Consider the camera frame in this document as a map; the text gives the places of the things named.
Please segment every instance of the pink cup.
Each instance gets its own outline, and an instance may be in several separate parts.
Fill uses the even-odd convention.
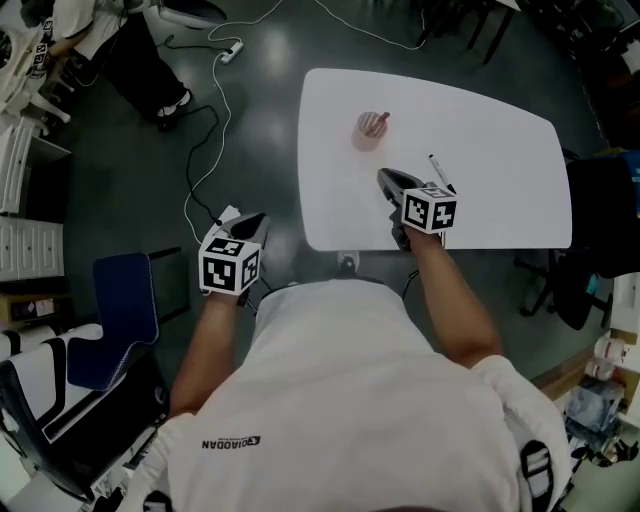
[[[359,151],[373,151],[385,133],[387,133],[387,123],[378,123],[380,114],[376,112],[364,112],[358,117],[358,121],[351,134],[351,143]]]

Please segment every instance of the wire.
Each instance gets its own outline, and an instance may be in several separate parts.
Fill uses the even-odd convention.
[[[203,49],[203,50],[213,50],[213,51],[218,51],[218,52],[231,53],[231,50],[229,48],[216,48],[214,46],[207,46],[207,45],[204,45],[204,44],[189,44],[189,45],[171,46],[169,43],[171,41],[173,41],[173,39],[175,37],[176,37],[175,34],[171,34],[171,35],[167,36],[167,38],[164,41],[162,41],[161,43],[158,43],[156,45],[156,48],[160,48],[161,46],[166,46],[170,50],[184,50],[184,49],[190,49],[190,48],[200,48],[200,49]]]
[[[190,116],[191,114],[195,114],[196,112],[200,112],[201,110],[210,110],[213,113],[213,116],[215,117],[215,121],[213,122],[213,124],[211,125],[211,128],[209,128],[209,131],[207,132],[207,135],[204,137],[204,139],[202,139],[200,142],[198,142],[198,144],[196,144],[195,146],[192,146],[191,149],[189,150],[189,156],[187,157],[187,165],[185,166],[185,176],[187,177],[187,183],[189,184],[189,190],[191,191],[191,196],[193,197],[193,200],[198,203],[198,205],[200,205],[202,208],[204,208],[205,210],[207,210],[207,213],[209,214],[209,217],[211,217],[211,220],[213,222],[215,222],[216,224],[220,225],[220,219],[218,219],[215,215],[213,215],[213,213],[211,213],[211,210],[209,209],[209,207],[204,204],[202,201],[200,201],[200,199],[198,199],[198,196],[196,196],[194,190],[193,190],[193,183],[191,181],[191,176],[189,175],[189,167],[191,165],[191,157],[193,156],[193,153],[201,146],[203,146],[204,144],[207,143],[207,141],[209,140],[209,137],[211,137],[211,134],[213,133],[213,130],[215,129],[216,126],[218,126],[218,123],[220,122],[220,119],[218,118],[218,114],[216,113],[215,109],[211,106],[211,105],[204,105],[203,107],[199,107],[195,110],[192,110],[190,112],[184,112],[183,114],[180,114],[178,117],[175,118],[175,120],[179,120],[182,119],[183,117],[187,117]]]
[[[122,29],[122,19],[124,18],[124,15],[125,15],[125,14],[127,15],[127,18],[128,18],[128,17],[129,17],[129,10],[127,9],[127,6],[126,6],[126,5],[123,5],[123,6],[122,6],[122,10],[120,11],[120,16],[118,17],[118,31],[117,31],[117,32],[116,32],[116,34],[115,34],[115,36],[116,36],[116,37],[115,37],[115,39],[113,40],[113,44],[111,45],[111,48],[109,49],[109,53],[107,54],[107,56],[106,56],[106,57],[105,57],[105,59],[104,59],[104,62],[102,63],[102,67],[100,68],[100,71],[98,71],[98,72],[96,73],[96,77],[91,81],[91,83],[90,83],[90,84],[84,84],[84,83],[82,83],[82,82],[80,81],[80,79],[79,79],[79,78],[78,78],[78,77],[73,73],[73,71],[71,71],[71,68],[68,68],[68,67],[67,67],[67,63],[66,63],[66,61],[65,61],[65,63],[63,64],[64,69],[66,69],[66,70],[69,72],[69,74],[74,78],[74,80],[75,80],[76,82],[78,82],[78,84],[79,84],[81,87],[91,87],[93,84],[95,84],[95,83],[96,83],[96,81],[97,81],[97,80],[98,80],[98,78],[100,77],[100,74],[104,71],[104,68],[106,67],[107,62],[108,62],[108,60],[109,60],[109,57],[111,57],[111,53],[113,52],[113,49],[115,48],[116,43],[118,42],[118,38],[120,37],[120,30]]]
[[[182,209],[185,219],[187,219],[187,222],[189,223],[189,226],[191,226],[191,232],[193,233],[193,237],[196,239],[196,241],[199,244],[201,244],[202,242],[198,238],[198,235],[196,234],[196,228],[193,226],[193,223],[191,222],[191,219],[189,218],[189,214],[187,213],[187,204],[189,203],[189,199],[191,197],[193,197],[193,194],[195,193],[195,189],[198,187],[198,185],[200,185],[200,183],[202,183],[204,180],[206,180],[211,175],[211,173],[216,170],[216,167],[218,167],[218,163],[220,162],[220,159],[222,158],[222,154],[224,153],[224,136],[225,136],[225,133],[227,131],[227,126],[229,126],[229,122],[231,121],[231,109],[229,108],[229,104],[227,103],[227,97],[225,96],[224,90],[222,89],[222,87],[220,87],[220,83],[218,82],[218,79],[216,78],[216,63],[218,62],[218,59],[220,57],[222,57],[222,55],[223,55],[222,53],[216,55],[216,58],[213,59],[213,66],[211,68],[211,74],[213,75],[213,80],[216,83],[216,85],[218,86],[218,89],[220,89],[220,94],[222,95],[222,101],[224,101],[224,106],[226,107],[227,112],[229,113],[229,117],[227,118],[227,120],[224,123],[224,126],[222,127],[222,144],[220,146],[220,152],[218,153],[218,158],[216,158],[216,161],[213,164],[213,167],[211,167],[211,169],[209,170],[209,172],[207,172],[204,176],[202,176],[196,182],[196,184],[193,187],[190,187],[189,195],[185,199],[184,207]]]
[[[413,272],[411,272],[411,274],[409,274],[407,283],[404,285],[404,290],[402,290],[402,300],[404,300],[405,297],[407,296],[407,290],[409,290],[409,285],[411,284],[411,281],[413,281],[419,273],[420,271],[414,270]]]
[[[380,37],[377,36],[375,34],[372,34],[371,32],[367,32],[366,30],[363,30],[361,28],[358,27],[354,27],[353,25],[350,25],[349,23],[347,23],[346,21],[344,21],[342,18],[339,18],[338,16],[336,16],[335,14],[333,14],[329,8],[324,5],[320,0],[313,0],[315,3],[317,3],[320,7],[322,7],[325,11],[327,11],[327,13],[329,14],[329,16],[331,16],[332,18],[337,19],[339,22],[341,22],[342,24],[346,25],[347,27],[356,30],[358,32],[362,32],[363,34],[367,34],[368,36],[371,37],[375,37],[376,39],[380,39],[380,41],[384,41],[385,43],[389,43],[392,44],[394,46],[399,46],[400,48],[404,48],[405,50],[409,50],[409,51],[414,51],[414,50],[419,50],[420,48],[422,48],[422,46],[424,45],[424,43],[426,43],[426,39],[424,41],[422,41],[422,43],[420,44],[420,46],[405,46],[403,44],[400,43],[396,43],[395,41],[389,41],[388,39],[385,39],[384,37]],[[422,30],[424,30],[425,24],[424,24],[424,9],[422,9],[420,11],[420,19],[422,19]]]
[[[240,39],[239,37],[236,36],[231,36],[231,37],[223,37],[220,39],[211,39],[211,36],[213,35],[214,32],[216,32],[217,30],[221,29],[222,27],[228,27],[229,25],[257,25],[258,23],[260,23],[263,19],[265,19],[267,16],[269,16],[269,14],[271,14],[273,11],[275,11],[280,4],[283,2],[284,0],[278,0],[278,2],[276,3],[276,5],[274,5],[271,10],[267,11],[265,14],[263,14],[260,18],[258,18],[256,21],[230,21],[229,23],[223,23],[222,25],[218,25],[217,27],[215,27],[211,32],[209,32],[209,35],[207,36],[207,39],[209,41],[213,42],[219,42],[219,41],[238,41],[239,43],[242,42],[242,39]]]
[[[267,271],[264,265],[262,265],[262,268],[264,269],[265,272]],[[269,283],[267,283],[267,280],[264,277],[260,276],[260,281],[262,281],[262,284],[264,284],[267,287],[267,290],[269,290],[270,292],[273,291],[273,288],[271,288],[271,286],[269,285]]]

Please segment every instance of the bottle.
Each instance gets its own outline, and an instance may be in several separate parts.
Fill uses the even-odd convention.
[[[592,357],[589,359],[584,373],[598,380],[609,380],[613,376],[616,367],[604,359]]]

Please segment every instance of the black pants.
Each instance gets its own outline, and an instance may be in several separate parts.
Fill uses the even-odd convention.
[[[132,14],[98,49],[92,62],[111,85],[145,118],[177,103],[186,89],[158,56],[142,13]]]

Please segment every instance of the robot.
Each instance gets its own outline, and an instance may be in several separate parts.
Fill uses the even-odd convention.
[[[269,217],[264,213],[240,215],[228,207],[204,237],[198,251],[199,285],[211,292],[239,296],[244,305],[249,287],[260,278],[262,249]]]
[[[378,170],[378,185],[395,210],[389,216],[391,234],[401,251],[410,251],[404,225],[429,234],[437,234],[444,243],[444,234],[453,226],[457,195],[450,188],[402,171],[384,167]]]
[[[227,19],[222,9],[207,0],[126,0],[125,7],[129,14],[158,7],[163,20],[194,29],[214,28]]]

